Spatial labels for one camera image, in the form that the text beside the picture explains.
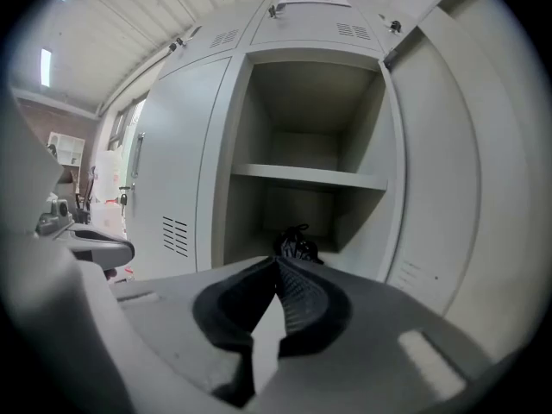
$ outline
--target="metal cabinet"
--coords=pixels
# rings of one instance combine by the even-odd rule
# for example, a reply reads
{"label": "metal cabinet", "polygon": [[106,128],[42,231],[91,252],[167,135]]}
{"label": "metal cabinet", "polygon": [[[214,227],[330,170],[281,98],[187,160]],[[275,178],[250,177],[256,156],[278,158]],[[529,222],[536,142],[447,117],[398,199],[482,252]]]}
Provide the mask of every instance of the metal cabinet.
{"label": "metal cabinet", "polygon": [[442,314],[470,261],[481,181],[465,93],[441,53],[419,35],[391,68],[408,143],[408,189],[388,281]]}
{"label": "metal cabinet", "polygon": [[370,26],[356,8],[320,3],[288,4],[277,18],[265,14],[253,44],[273,41],[333,41],[381,52]]}
{"label": "metal cabinet", "polygon": [[234,49],[262,2],[251,0],[233,4],[202,18],[190,31],[191,34],[196,31],[193,39],[185,47],[178,47],[168,58],[160,78],[194,61]]}
{"label": "metal cabinet", "polygon": [[196,272],[198,182],[205,136],[230,59],[157,82],[131,151],[126,223],[137,279]]}

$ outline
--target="locker shelf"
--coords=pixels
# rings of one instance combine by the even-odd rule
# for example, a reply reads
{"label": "locker shelf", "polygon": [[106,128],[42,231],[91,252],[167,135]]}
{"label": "locker shelf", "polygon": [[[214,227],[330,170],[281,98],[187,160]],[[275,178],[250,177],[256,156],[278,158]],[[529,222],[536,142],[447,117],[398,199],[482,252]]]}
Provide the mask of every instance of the locker shelf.
{"label": "locker shelf", "polygon": [[304,167],[271,166],[266,164],[236,164],[232,174],[269,179],[287,179],[319,185],[357,187],[385,191],[387,180],[374,175],[335,172]]}

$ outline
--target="open locker compartment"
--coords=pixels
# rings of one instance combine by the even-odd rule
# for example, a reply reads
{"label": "open locker compartment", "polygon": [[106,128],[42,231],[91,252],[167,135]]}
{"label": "open locker compartment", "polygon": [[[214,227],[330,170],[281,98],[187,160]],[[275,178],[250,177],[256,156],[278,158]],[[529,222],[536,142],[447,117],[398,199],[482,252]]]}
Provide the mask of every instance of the open locker compartment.
{"label": "open locker compartment", "polygon": [[[307,223],[303,233],[324,262],[349,271],[353,262],[373,277],[362,265],[373,260],[370,269],[378,270],[392,220],[388,104],[379,71],[303,61],[255,65],[235,141],[224,263],[273,254],[281,231]],[[371,243],[378,245],[373,251]]]}

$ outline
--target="white cabinet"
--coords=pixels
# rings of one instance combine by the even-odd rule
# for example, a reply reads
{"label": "white cabinet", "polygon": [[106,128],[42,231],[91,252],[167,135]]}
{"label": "white cabinet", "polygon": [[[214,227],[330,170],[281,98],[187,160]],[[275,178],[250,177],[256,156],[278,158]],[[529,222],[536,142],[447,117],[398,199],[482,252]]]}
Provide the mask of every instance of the white cabinet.
{"label": "white cabinet", "polygon": [[[442,26],[439,29],[447,32]],[[443,313],[461,283],[478,234],[481,189],[478,159],[482,153],[478,151],[474,135],[477,123],[467,110],[466,95],[441,52],[422,36],[408,46],[391,69],[403,112],[409,183],[405,195],[407,212],[389,283],[433,311]],[[461,66],[471,68],[468,60]],[[492,80],[487,76],[470,84],[480,81]],[[478,103],[486,105],[489,93],[494,92],[477,92]],[[494,117],[487,115],[485,121],[490,121],[488,118]],[[496,136],[504,139],[505,135],[493,132],[490,136],[487,142],[493,142]],[[513,152],[513,145],[508,148]],[[496,191],[493,201],[505,195]],[[512,204],[516,204],[516,210],[521,207],[521,203]]]}
{"label": "white cabinet", "polygon": [[58,162],[63,166],[80,167],[85,150],[85,140],[74,136],[50,133],[48,145],[54,144],[58,152]]}
{"label": "white cabinet", "polygon": [[387,271],[398,181],[379,70],[255,65],[232,164],[225,264],[271,255],[279,232],[307,223],[304,234],[332,267],[371,279]]}

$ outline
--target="white locker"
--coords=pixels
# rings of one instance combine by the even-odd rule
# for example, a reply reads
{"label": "white locker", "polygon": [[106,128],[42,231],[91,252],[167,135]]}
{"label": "white locker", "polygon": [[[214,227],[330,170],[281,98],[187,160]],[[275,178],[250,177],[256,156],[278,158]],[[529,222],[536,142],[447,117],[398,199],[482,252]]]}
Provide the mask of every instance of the white locker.
{"label": "white locker", "polygon": [[161,79],[131,153],[126,222],[137,279],[196,272],[195,223],[205,135],[229,59]]}
{"label": "white locker", "polygon": [[252,44],[277,41],[332,41],[381,52],[373,31],[357,8],[332,4],[288,4],[277,18],[268,12]]}

